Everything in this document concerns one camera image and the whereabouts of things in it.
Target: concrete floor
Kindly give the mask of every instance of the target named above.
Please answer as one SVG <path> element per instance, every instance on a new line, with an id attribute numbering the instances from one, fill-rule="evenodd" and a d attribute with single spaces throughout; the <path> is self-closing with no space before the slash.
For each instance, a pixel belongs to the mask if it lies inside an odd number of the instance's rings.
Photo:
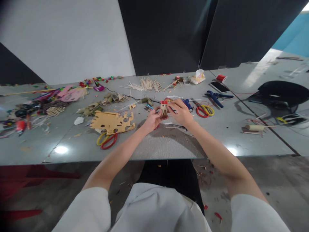
<path id="1" fill-rule="evenodd" d="M 309 228 L 309 160 L 305 157 L 249 157 L 240 158 L 265 194 L 271 206 L 279 213 L 291 231 L 306 231 Z M 143 161 L 130 161 L 112 182 L 109 191 L 112 225 L 122 208 L 132 184 L 140 176 Z M 205 217 L 213 232 L 230 231 L 230 199 L 220 173 L 211 167 L 207 159 L 193 161 L 199 172 L 206 175 L 200 190 L 204 204 L 208 206 Z M 39 186 L 24 188 L 5 203 L 10 210 L 42 209 L 40 215 L 10 224 L 13 231 L 51 231 L 74 197 L 79 193 L 98 162 L 50 164 L 52 170 L 81 174 L 79 180 L 47 180 Z M 197 167 L 205 165 L 207 170 Z M 214 215 L 218 212 L 223 221 Z"/>

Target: table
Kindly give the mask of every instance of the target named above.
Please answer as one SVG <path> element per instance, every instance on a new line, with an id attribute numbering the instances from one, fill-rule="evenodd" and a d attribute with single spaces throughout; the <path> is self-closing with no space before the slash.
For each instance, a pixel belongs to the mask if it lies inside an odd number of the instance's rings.
<path id="1" fill-rule="evenodd" d="M 176 75 L 185 77 L 194 75 L 194 73 L 179 73 L 168 76 L 156 75 L 147 76 L 146 78 L 156 78 L 163 87 L 166 87 L 172 82 Z M 169 88 L 166 92 L 162 93 L 132 90 L 131 95 L 136 99 L 140 99 L 145 97 L 144 94 L 146 94 L 147 97 L 157 101 L 163 100 L 165 97 L 171 95 L 184 97 L 185 99 L 193 97 L 195 99 L 209 101 L 209 99 L 207 97 L 204 98 L 203 95 L 207 90 L 213 90 L 212 87 L 208 85 L 213 79 L 213 74 L 206 71 L 205 76 L 206 80 L 199 85 L 177 85 L 175 89 Z M 121 88 L 120 86 L 126 86 L 129 81 L 139 84 L 139 78 L 140 77 L 135 76 L 125 77 L 122 80 L 112 80 L 110 83 L 104 85 L 112 91 L 129 95 L 130 90 Z M 29 85 L 9 88 L 1 87 L 0 91 L 2 94 L 5 94 L 4 89 L 6 89 L 6 92 L 18 92 L 29 91 L 29 89 L 33 90 L 33 87 Z M 40 85 L 37 89 L 43 89 L 43 85 Z M 138 103 L 137 107 L 132 110 L 134 114 L 134 120 L 132 122 L 135 122 L 136 128 L 132 131 L 119 134 L 114 146 L 108 150 L 101 150 L 100 147 L 96 145 L 99 134 L 93 129 L 85 127 L 87 121 L 76 126 L 74 126 L 73 123 L 79 116 L 76 114 L 79 108 L 86 107 L 92 102 L 103 100 L 103 96 L 107 92 L 108 90 L 102 92 L 89 90 L 89 95 L 87 95 L 85 99 L 80 99 L 72 103 L 64 112 L 59 114 L 59 116 L 49 119 L 51 122 L 49 126 L 51 132 L 48 134 L 43 132 L 41 128 L 36 128 L 34 130 L 26 130 L 20 137 L 15 133 L 9 138 L 1 139 L 0 145 L 4 149 L 0 151 L 0 165 L 103 160 L 117 145 L 121 144 L 133 134 L 134 131 L 143 124 L 148 115 L 148 112 L 144 110 L 143 104 Z M 15 104 L 23 103 L 34 97 L 35 96 L 32 94 L 1 97 L 1 117 L 3 118 L 3 116 L 6 115 L 5 111 L 12 109 Z M 131 99 L 130 102 L 112 103 L 105 107 L 104 111 L 117 112 L 124 106 L 134 102 L 136 101 Z M 272 132 L 265 134 L 263 138 L 258 135 L 242 134 L 241 127 L 246 124 L 243 120 L 252 118 L 254 115 L 239 99 L 234 97 L 231 100 L 225 101 L 223 105 L 223 109 L 213 107 L 215 115 L 212 117 L 204 119 L 195 115 L 194 118 L 202 127 L 220 140 L 234 155 L 260 156 L 294 154 L 294 152 Z M 166 122 L 176 123 L 172 117 Z M 188 132 L 185 135 L 184 132 L 179 129 L 170 131 L 166 126 L 168 125 L 161 124 L 159 129 L 151 132 L 138 146 L 131 160 L 196 159 L 206 157 L 197 140 L 190 138 Z M 54 150 L 54 148 L 58 146 L 66 147 L 68 151 L 64 154 L 58 154 Z"/>
<path id="2" fill-rule="evenodd" d="M 305 61 L 278 60 L 275 59 L 277 56 L 300 57 Z M 271 110 L 267 106 L 249 102 L 247 98 L 250 94 L 242 93 L 254 93 L 263 83 L 274 80 L 293 82 L 309 88 L 309 73 L 306 72 L 309 70 L 309 65 L 304 65 L 304 63 L 308 63 L 307 57 L 271 49 L 259 63 L 243 63 L 237 68 L 211 70 L 211 73 L 214 74 L 214 77 L 218 74 L 228 76 L 225 84 L 237 95 L 240 100 L 242 100 L 245 105 L 250 107 L 250 109 L 253 110 L 258 116 L 266 113 L 263 117 L 264 120 L 270 119 L 275 122 L 275 119 L 271 116 Z M 291 71 L 294 71 L 299 67 L 300 69 L 305 68 L 305 70 L 301 73 L 296 73 L 294 78 L 282 78 L 282 76 L 288 76 Z M 308 112 L 302 112 L 307 109 L 309 109 L 308 101 L 300 104 L 297 112 L 308 117 Z M 295 126 L 278 125 L 274 131 L 279 137 L 282 138 L 284 142 L 291 146 L 297 154 L 308 156 L 308 128 L 309 121 Z"/>

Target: dark partition panel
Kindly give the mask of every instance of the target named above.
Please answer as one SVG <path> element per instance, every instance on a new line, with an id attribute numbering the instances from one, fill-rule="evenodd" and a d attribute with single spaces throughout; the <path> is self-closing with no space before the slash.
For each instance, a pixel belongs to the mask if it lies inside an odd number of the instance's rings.
<path id="1" fill-rule="evenodd" d="M 218 0 L 201 68 L 260 61 L 308 0 Z"/>
<path id="2" fill-rule="evenodd" d="M 44 81 L 0 43 L 0 84 L 30 84 Z"/>
<path id="3" fill-rule="evenodd" d="M 196 71 L 210 0 L 118 0 L 136 75 Z"/>

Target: smartphone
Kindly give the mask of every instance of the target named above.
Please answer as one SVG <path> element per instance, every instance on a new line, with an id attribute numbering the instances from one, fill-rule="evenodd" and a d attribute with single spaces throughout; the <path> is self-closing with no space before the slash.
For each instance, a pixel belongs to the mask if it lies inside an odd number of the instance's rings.
<path id="1" fill-rule="evenodd" d="M 211 82 L 210 85 L 221 93 L 229 92 L 230 90 L 219 82 Z"/>

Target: blue-handled pliers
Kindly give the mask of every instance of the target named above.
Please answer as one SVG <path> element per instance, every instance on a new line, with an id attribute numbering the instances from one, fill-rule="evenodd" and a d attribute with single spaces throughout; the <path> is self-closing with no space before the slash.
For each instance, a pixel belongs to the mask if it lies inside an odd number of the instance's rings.
<path id="1" fill-rule="evenodd" d="M 205 93 L 205 96 L 210 96 L 212 100 L 220 107 L 223 108 L 223 105 L 218 101 L 217 97 L 223 97 L 223 98 L 233 98 L 232 95 L 224 95 L 221 93 L 213 93 L 212 91 L 208 90 L 207 93 Z"/>

